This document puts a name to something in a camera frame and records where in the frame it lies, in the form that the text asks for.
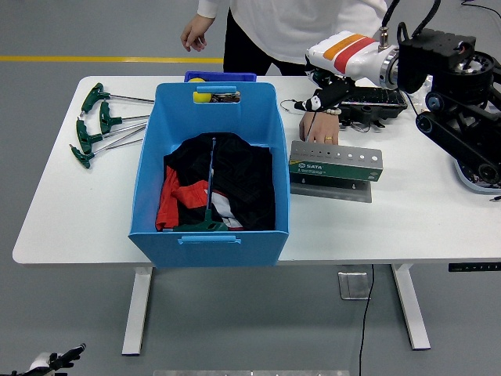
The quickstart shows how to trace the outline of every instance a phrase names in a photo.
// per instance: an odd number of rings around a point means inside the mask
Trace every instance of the clothing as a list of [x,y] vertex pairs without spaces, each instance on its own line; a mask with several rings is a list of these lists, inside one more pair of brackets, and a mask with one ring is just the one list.
[[271,64],[275,64],[282,76],[304,76],[305,64],[294,64],[272,58],[257,47],[233,19],[231,10],[226,21],[225,59],[223,71],[254,73],[264,76]]
[[[219,2],[199,0],[198,14],[215,18]],[[340,31],[374,36],[387,6],[384,0],[231,0],[230,10],[267,55],[304,65],[306,49]]]
[[252,146],[228,132],[202,133],[183,141],[164,157],[166,176],[160,194],[157,230],[204,220],[207,203],[204,191],[213,137],[216,144],[212,182],[213,192],[219,193],[219,197],[212,195],[215,209],[212,220],[231,222],[234,218],[238,222],[231,227],[239,227],[238,230],[274,230],[272,154],[268,147]]

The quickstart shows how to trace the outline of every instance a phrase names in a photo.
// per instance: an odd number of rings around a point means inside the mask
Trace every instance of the person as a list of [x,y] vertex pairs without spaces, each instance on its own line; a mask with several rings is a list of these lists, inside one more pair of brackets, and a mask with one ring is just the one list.
[[[219,2],[199,0],[181,34],[186,51],[205,49]],[[264,75],[274,64],[281,75],[305,75],[308,48],[344,30],[373,36],[386,10],[384,0],[231,0],[223,71]],[[338,144],[337,115],[306,112],[299,129],[303,141]]]

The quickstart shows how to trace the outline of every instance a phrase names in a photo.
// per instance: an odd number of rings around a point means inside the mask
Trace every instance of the white table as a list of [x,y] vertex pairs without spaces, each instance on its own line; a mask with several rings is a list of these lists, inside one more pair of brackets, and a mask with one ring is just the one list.
[[[87,170],[68,144],[78,146],[75,121],[89,90],[152,99],[162,82],[183,77],[87,77],[79,83],[13,250],[25,266],[127,266],[135,284],[124,355],[138,355],[152,264],[128,239],[140,145],[96,155]],[[278,101],[307,99],[307,78],[259,77],[274,84]],[[111,115],[149,114],[151,106],[110,101]],[[298,139],[301,119],[280,109],[287,147]],[[89,134],[99,132],[99,105],[86,115]],[[340,133],[345,145],[380,149],[384,171],[372,183],[371,204],[291,196],[290,236],[280,265],[392,264],[414,349],[429,349],[409,267],[417,262],[494,262],[501,259],[501,211],[491,197],[473,193],[457,178],[452,158],[416,128],[411,110],[386,128]],[[106,143],[98,143],[94,150]]]

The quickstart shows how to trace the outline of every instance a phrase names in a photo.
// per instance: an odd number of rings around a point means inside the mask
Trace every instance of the yellow ball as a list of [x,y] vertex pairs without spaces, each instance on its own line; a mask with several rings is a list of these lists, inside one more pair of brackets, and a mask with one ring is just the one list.
[[[204,79],[195,77],[189,80],[189,82],[205,82]],[[209,92],[194,92],[193,93],[193,101],[195,103],[207,103],[210,102],[212,98],[212,94]]]

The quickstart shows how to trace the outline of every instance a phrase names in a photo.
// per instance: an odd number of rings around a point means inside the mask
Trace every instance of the black cloth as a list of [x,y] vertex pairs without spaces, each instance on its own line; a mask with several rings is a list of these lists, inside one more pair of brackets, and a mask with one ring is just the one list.
[[[213,190],[228,198],[232,213],[245,230],[274,230],[275,190],[269,148],[251,146],[234,133],[203,133],[185,140],[164,157],[164,163],[176,170],[181,186],[208,180],[213,137]],[[193,223],[197,214],[186,213],[188,209],[182,204],[178,208],[179,224],[186,223],[181,218],[184,215],[189,217],[187,223]]]
[[279,68],[282,76],[306,75],[305,65],[279,61],[257,47],[235,22],[231,10],[229,10],[226,21],[223,71],[227,73],[254,73],[264,76],[272,63]]

